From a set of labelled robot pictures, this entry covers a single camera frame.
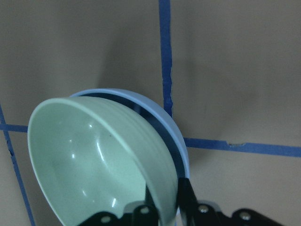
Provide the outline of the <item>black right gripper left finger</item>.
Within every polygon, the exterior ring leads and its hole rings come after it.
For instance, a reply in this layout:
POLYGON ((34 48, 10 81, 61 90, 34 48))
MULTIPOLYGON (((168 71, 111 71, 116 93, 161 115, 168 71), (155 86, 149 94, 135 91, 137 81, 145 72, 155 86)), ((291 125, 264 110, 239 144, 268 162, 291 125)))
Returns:
POLYGON ((148 189, 148 186, 146 186, 145 188, 145 200, 144 200, 144 205, 146 205, 148 207, 148 209, 150 210, 150 214, 147 213, 149 217, 149 222, 150 226, 159 226, 160 225, 160 215, 159 215, 159 211, 156 208, 156 205, 154 203, 154 200, 152 198, 152 195, 148 189))

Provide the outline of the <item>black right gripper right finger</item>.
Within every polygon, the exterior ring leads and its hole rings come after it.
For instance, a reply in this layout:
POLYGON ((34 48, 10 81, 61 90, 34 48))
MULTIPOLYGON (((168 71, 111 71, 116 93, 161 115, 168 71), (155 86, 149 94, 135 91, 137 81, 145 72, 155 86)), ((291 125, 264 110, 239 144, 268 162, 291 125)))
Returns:
POLYGON ((198 225, 198 201, 188 178, 178 179, 177 202, 184 226, 198 225))

